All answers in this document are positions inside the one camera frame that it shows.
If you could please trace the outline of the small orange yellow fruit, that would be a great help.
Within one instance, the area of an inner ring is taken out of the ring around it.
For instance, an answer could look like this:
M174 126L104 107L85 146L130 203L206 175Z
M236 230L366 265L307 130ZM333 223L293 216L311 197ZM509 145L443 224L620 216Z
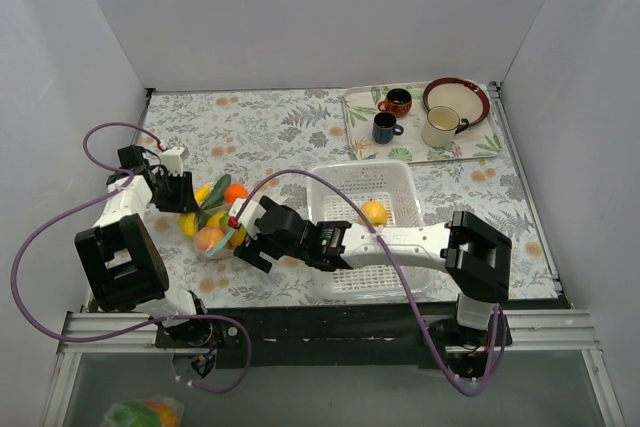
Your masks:
M232 229L228 225L228 222L228 213L226 211L219 211L209 219L206 227L217 227L225 233L225 238L227 238L226 248L237 247L243 242L247 232L241 225L238 225L237 229Z

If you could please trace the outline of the clear zip top bag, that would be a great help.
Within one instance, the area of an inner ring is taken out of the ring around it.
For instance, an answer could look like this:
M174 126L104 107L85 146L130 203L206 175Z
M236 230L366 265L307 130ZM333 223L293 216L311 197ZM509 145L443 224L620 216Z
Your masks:
M202 260L231 257L244 240L246 230L243 227L232 228L229 219L233 202L247 195L244 186L233 183L229 174L223 174L195 191L198 209L195 213L181 214L179 228Z

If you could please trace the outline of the fake peach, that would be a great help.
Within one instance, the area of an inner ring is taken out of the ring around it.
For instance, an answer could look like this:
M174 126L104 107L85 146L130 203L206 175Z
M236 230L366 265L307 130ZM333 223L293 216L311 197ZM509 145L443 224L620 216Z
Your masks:
M225 233L217 227L204 227L198 231L193 238L197 251L206 253L215 248L218 244L224 244Z

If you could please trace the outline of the yellow fake lemon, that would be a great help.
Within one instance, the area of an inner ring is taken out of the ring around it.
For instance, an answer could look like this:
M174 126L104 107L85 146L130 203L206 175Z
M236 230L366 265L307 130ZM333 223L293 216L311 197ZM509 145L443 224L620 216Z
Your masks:
M389 219L388 211L384 204L377 200L368 200L361 206L361 211L366 219L375 227L386 226Z

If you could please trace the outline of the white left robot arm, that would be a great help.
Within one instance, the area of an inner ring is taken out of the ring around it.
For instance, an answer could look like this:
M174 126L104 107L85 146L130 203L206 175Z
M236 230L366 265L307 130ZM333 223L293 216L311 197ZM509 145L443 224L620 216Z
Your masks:
M184 169L188 150L168 148L156 164L147 153L137 145L118 150L120 166L106 182L110 197L94 225L75 236L75 247L103 311L144 313L159 319L172 339L205 346L213 341L213 322L195 293L171 283L143 222L150 205L167 213L198 211L192 174Z

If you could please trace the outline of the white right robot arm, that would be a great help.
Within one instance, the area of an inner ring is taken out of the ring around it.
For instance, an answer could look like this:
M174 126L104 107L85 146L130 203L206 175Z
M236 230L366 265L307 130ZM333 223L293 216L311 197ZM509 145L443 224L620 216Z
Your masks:
M512 242L467 211L445 223L372 233L348 221L314 224L264 196L249 203L241 224L263 271L271 268L269 257L288 256L323 272L397 263L448 273L460 290L452 330L464 344L486 336L494 306L508 300Z

